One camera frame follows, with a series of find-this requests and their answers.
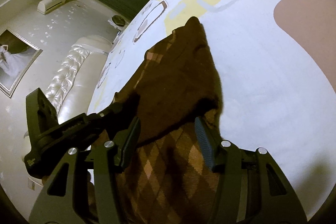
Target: wedding photo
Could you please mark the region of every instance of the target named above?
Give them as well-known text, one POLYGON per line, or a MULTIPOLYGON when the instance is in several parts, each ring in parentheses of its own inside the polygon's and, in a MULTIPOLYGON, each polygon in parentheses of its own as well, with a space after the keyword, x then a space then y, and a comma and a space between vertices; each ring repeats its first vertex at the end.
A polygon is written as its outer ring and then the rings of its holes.
POLYGON ((42 52, 18 34, 0 35, 0 89, 11 97, 24 73, 42 52))

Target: picture frame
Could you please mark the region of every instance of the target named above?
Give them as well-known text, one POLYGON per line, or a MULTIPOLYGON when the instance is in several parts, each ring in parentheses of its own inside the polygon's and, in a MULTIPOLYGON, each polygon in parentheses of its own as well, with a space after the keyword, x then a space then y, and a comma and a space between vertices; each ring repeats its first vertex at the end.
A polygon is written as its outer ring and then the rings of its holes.
POLYGON ((9 98, 41 52, 12 30, 0 34, 0 90, 9 98))

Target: white dress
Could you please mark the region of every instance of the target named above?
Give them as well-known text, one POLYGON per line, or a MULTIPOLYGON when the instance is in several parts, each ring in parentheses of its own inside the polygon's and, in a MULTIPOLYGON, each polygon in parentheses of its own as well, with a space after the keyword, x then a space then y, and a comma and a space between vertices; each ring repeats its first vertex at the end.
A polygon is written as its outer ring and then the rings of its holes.
POLYGON ((26 51, 11 54, 7 49, 7 45, 2 45, 0 47, 0 52, 4 56, 5 60, 0 57, 0 68, 9 75, 11 78, 16 78, 28 65, 29 61, 36 52, 33 48, 28 48, 26 51))

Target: silver picture frame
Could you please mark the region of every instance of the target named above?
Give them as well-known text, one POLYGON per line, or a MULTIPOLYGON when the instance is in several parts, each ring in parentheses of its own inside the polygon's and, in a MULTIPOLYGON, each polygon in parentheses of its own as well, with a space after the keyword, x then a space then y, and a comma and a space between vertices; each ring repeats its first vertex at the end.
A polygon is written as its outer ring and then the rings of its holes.
POLYGON ((15 89, 17 88, 17 86, 19 85, 20 81, 22 80, 23 76, 25 75, 25 73, 27 72, 27 70, 29 69, 29 67, 33 64, 33 62, 37 59, 37 57, 41 54, 42 50, 40 48, 38 48, 37 46, 35 46, 34 44, 32 44, 31 42, 29 42, 28 40, 26 40, 25 38, 23 38, 21 35, 19 35, 18 33, 10 30, 10 29, 6 29, 5 31, 3 31, 0 34, 0 44, 5 45, 6 42, 2 41, 2 35, 6 32, 10 32, 12 35, 14 35, 15 37, 17 37, 19 40, 21 40, 23 43, 27 44, 29 47, 31 47, 32 49, 36 50, 36 52, 33 54, 33 56, 31 57, 30 61, 27 63, 26 67, 21 71, 21 73, 15 78, 15 80, 13 81, 13 83, 11 84, 11 86, 9 87, 8 85, 5 86, 3 83, 1 83, 0 80, 0 90, 6 94, 9 98, 11 98, 13 96, 13 93, 15 91, 15 89))

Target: silver screw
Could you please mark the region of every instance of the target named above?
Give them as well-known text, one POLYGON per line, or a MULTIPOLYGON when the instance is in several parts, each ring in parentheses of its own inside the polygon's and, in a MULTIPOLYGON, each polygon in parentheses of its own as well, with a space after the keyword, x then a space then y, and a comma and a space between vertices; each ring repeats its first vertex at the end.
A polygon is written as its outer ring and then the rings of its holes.
POLYGON ((229 141, 222 141, 220 143, 223 147, 230 147, 231 146, 231 143, 229 141))
POLYGON ((267 150, 263 147, 258 148, 258 152, 263 155, 267 154, 267 150))
POLYGON ((107 141, 106 143, 104 143, 104 146, 106 148, 112 147, 112 146, 114 146, 114 142, 113 141, 107 141))
POLYGON ((69 155, 74 155, 74 154, 76 154, 77 153, 77 148, 70 148, 69 150, 68 150, 68 154, 69 155))

